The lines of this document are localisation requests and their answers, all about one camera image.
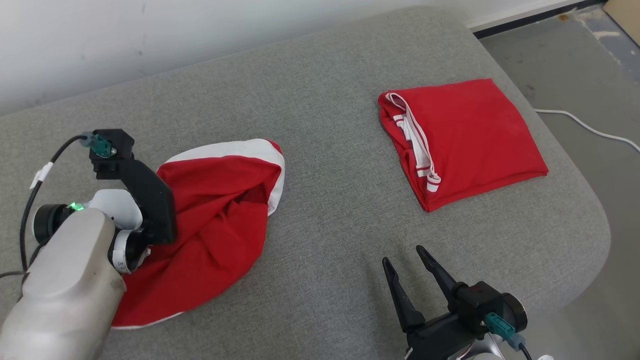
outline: teal connector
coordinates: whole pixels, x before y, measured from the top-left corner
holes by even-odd
[[[88,131],[82,133],[82,135],[85,135],[86,139],[80,140],[80,144],[93,150],[93,152],[101,158],[108,158],[116,153],[116,149],[111,147],[111,143],[105,140],[102,136],[95,135]]]
[[[524,337],[516,333],[516,329],[496,313],[488,313],[484,322],[489,328],[489,332],[505,339],[509,346],[516,351],[520,351],[520,344],[525,345]]]

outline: white trim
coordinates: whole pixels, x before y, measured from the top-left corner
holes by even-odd
[[[426,176],[428,180],[432,182],[431,186],[427,184],[427,191],[436,192],[438,190],[437,184],[440,184],[441,179],[436,173],[435,165],[433,164],[433,158],[429,151],[427,136],[424,134],[424,131],[422,130],[422,127],[420,127],[418,121],[415,120],[409,104],[403,97],[395,92],[389,92],[385,97],[393,103],[393,105],[396,105],[399,109],[406,111],[406,114],[403,117],[404,120],[396,122],[396,125],[403,130],[406,140],[411,141],[412,143],[418,177]]]
[[[435,193],[436,191],[438,191],[438,187],[440,187],[440,185],[434,185],[434,184],[431,184],[429,181],[427,181],[427,191],[428,192]]]
[[[146,324],[146,325],[135,325],[135,326],[112,326],[112,327],[111,327],[111,330],[136,330],[136,329],[142,329],[143,327],[147,327],[147,326],[155,325],[155,324],[157,324],[157,323],[161,323],[161,322],[163,322],[163,321],[165,321],[165,320],[169,320],[169,319],[171,319],[171,318],[175,318],[176,316],[178,316],[178,315],[182,314],[183,312],[184,312],[184,311],[181,311],[181,312],[179,312],[179,313],[177,313],[177,314],[173,314],[173,315],[171,315],[171,316],[167,316],[167,317],[166,317],[166,318],[164,318],[164,319],[160,319],[160,320],[158,320],[158,321],[154,321],[154,322],[152,322],[152,323],[148,323],[148,324]]]
[[[278,203],[282,197],[284,187],[284,157],[280,154],[271,142],[265,139],[251,139],[246,141],[212,143],[187,150],[173,156],[167,163],[174,161],[184,161],[205,158],[222,158],[224,156],[244,156],[245,158],[255,158],[268,163],[278,165],[281,169],[280,176],[269,194],[268,215],[273,214],[278,208]]]

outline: gray fabric cushion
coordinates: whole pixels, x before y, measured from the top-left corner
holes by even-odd
[[[493,78],[522,112],[549,175],[425,213],[378,120],[390,88]],[[381,259],[427,318],[446,311],[415,246],[461,281],[509,291],[531,317],[574,299],[607,257],[607,219],[591,188],[482,45],[432,8],[342,28],[0,118],[0,253],[19,267],[17,228],[35,171],[68,137],[122,127],[158,167],[208,143],[269,138],[287,161],[285,191],[250,273],[199,308],[111,332],[103,359],[397,359],[406,342]],[[93,179],[73,145],[37,203],[87,200]],[[19,279],[2,280],[0,316]]]

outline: red fabric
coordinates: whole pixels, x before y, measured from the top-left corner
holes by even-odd
[[[173,190],[178,237],[155,245],[133,274],[113,326],[142,326],[219,295],[262,254],[269,194],[282,169],[256,158],[225,156],[164,164]]]
[[[436,192],[418,177],[412,144],[393,120],[405,111],[389,92],[404,98],[426,135],[442,178]],[[491,79],[389,92],[378,98],[380,119],[425,211],[548,173],[524,119]]]

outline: cardboard box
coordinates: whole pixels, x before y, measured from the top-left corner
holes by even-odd
[[[640,45],[640,0],[609,0],[604,11]]]

